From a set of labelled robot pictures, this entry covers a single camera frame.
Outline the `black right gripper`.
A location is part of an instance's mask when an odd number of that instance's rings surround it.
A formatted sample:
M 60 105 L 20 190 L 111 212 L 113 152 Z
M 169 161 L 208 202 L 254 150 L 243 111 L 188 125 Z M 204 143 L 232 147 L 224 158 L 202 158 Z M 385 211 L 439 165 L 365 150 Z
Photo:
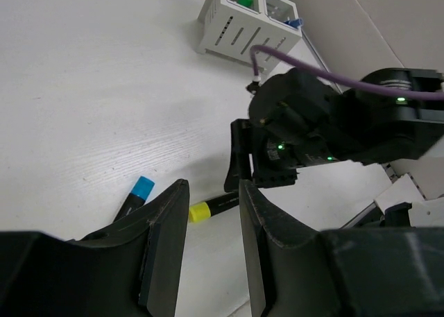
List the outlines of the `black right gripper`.
M 330 162 L 364 162 L 364 145 L 351 135 L 354 124 L 346 108 L 354 91 L 344 93 L 307 72 L 291 69 L 261 83 L 251 99 L 248 120 L 230 124 L 230 164 L 224 192 L 239 189 L 240 180 L 272 188 L 292 185 L 297 170 Z M 255 140 L 251 148 L 251 128 Z

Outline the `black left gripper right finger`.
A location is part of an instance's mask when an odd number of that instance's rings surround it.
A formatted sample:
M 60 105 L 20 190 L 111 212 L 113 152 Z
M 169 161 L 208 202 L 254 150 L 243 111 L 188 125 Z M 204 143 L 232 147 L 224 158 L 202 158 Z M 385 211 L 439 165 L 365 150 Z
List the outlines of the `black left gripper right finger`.
M 442 316 L 442 228 L 316 231 L 239 184 L 254 316 Z

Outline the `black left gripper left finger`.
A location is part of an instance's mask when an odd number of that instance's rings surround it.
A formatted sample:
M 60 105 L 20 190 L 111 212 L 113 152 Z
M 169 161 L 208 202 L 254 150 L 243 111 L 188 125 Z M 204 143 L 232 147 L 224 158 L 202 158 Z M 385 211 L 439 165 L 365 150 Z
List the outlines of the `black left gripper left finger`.
M 2 316 L 173 316 L 189 209 L 176 180 L 80 240 L 1 233 Z

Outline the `yellow cap black highlighter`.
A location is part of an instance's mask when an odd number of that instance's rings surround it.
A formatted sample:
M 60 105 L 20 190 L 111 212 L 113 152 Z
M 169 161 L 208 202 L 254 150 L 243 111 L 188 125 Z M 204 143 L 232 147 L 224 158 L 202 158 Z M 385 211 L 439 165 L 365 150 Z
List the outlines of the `yellow cap black highlighter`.
M 189 222 L 205 221 L 238 205 L 239 193 L 236 191 L 207 199 L 189 208 Z

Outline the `clear blue cap marker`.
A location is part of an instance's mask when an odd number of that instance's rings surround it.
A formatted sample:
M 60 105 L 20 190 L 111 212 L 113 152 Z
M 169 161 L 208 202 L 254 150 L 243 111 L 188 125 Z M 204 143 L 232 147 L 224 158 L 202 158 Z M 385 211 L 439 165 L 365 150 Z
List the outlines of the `clear blue cap marker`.
M 300 29 L 301 27 L 304 26 L 303 18 L 288 19 L 284 23 L 294 29 Z

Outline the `green cap black highlighter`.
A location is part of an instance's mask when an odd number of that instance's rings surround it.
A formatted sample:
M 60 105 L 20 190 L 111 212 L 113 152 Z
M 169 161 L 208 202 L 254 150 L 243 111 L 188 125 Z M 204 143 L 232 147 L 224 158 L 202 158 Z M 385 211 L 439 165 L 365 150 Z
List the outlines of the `green cap black highlighter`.
M 241 6 L 251 8 L 253 6 L 253 0 L 236 0 Z

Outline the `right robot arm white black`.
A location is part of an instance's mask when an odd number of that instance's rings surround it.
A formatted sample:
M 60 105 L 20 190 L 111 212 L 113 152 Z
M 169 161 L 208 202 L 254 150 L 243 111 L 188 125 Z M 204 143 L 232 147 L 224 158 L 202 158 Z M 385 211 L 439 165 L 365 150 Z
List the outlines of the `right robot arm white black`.
M 395 97 L 350 88 L 337 92 L 299 69 L 252 83 L 248 117 L 230 125 L 226 192 L 241 180 L 259 188 L 293 185 L 297 170 L 351 160 L 364 165 L 417 160 L 443 136 L 443 102 L 404 91 L 437 92 L 443 77 L 427 69 L 380 69 L 364 81 Z

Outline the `blue cap black highlighter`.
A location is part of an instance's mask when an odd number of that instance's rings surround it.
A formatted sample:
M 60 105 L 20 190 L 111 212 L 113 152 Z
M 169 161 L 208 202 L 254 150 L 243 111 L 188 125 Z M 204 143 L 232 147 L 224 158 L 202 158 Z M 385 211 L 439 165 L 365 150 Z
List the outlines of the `blue cap black highlighter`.
M 154 186 L 155 183 L 152 180 L 140 176 L 120 207 L 114 222 L 144 206 Z

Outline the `white slotted pen holder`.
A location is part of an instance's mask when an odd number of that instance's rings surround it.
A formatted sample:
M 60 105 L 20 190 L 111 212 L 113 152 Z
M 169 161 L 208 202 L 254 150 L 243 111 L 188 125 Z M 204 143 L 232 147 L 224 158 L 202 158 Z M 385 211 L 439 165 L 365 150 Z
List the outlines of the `white slotted pen holder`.
M 302 32 L 284 22 L 297 18 L 296 5 L 289 0 L 253 0 L 251 8 L 236 0 L 205 0 L 198 16 L 203 37 L 196 51 L 245 64 L 251 63 L 249 50 L 254 45 L 289 53 Z

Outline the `aluminium rail right side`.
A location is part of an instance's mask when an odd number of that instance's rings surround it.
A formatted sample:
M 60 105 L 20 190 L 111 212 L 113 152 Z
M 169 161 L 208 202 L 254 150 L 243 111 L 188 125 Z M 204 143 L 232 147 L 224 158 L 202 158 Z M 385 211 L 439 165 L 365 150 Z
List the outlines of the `aluminium rail right side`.
M 303 29 L 303 26 L 301 26 L 299 28 L 299 30 L 301 30 L 302 32 L 302 39 L 301 39 L 301 43 L 303 42 L 306 49 L 310 52 L 309 56 L 311 57 L 310 59 L 306 60 L 305 58 L 303 58 L 303 54 L 299 54 L 296 53 L 295 50 L 296 49 L 292 49 L 289 52 L 289 55 L 292 55 L 304 62 L 307 62 L 310 65 L 313 65 L 315 67 L 318 67 L 320 69 L 322 69 L 323 71 L 330 71 L 328 66 L 325 64 L 324 60 L 322 59 L 322 57 L 319 55 L 318 51 L 316 50 L 316 48 L 314 47 L 314 45 L 312 44 L 311 40 L 307 37 L 307 34 L 305 33 L 305 30 Z M 333 88 L 336 90 L 339 90 L 340 87 L 337 84 L 333 85 Z M 391 179 L 392 183 L 394 183 L 398 178 L 401 178 L 401 176 L 403 175 L 407 175 L 410 177 L 413 185 L 415 185 L 416 189 L 419 191 L 419 193 L 421 194 L 422 198 L 424 200 L 427 200 L 426 195 L 424 194 L 423 190 L 420 188 L 420 186 L 418 185 L 418 183 L 415 181 L 414 177 L 412 176 L 411 173 L 396 173 L 395 168 L 389 164 L 382 164 L 381 167 L 384 168 L 387 176 Z

